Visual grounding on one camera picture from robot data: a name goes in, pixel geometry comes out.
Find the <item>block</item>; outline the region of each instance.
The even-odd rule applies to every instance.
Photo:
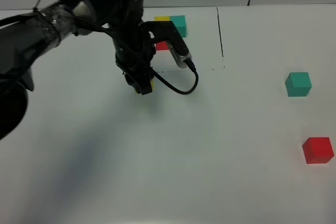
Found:
[[[328,137],[310,137],[302,148],[307,164],[324,164],[334,156]]]
[[[154,21],[170,21],[170,16],[156,16]]]
[[[156,43],[156,50],[157,51],[169,50],[169,47],[168,47],[166,41]]]
[[[170,16],[170,21],[174,23],[182,38],[187,37],[187,23],[185,16]]]
[[[285,82],[289,97],[305,97],[312,85],[307,72],[292,72]]]

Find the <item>green block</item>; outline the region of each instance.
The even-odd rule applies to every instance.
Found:
[[[170,21],[174,23],[182,38],[187,37],[187,23],[185,16],[170,16]]]
[[[292,72],[285,82],[289,97],[305,97],[312,85],[307,72]]]

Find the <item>table surface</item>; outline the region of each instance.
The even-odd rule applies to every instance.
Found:
[[[34,64],[27,114],[0,142],[0,222],[334,223],[335,161],[307,165],[301,145],[336,146],[336,7],[151,8],[144,20],[158,15],[186,15],[197,89],[155,80],[136,95],[109,37],[63,41]],[[168,52],[152,62],[192,86]],[[307,97],[287,97],[291,71],[309,72]]]

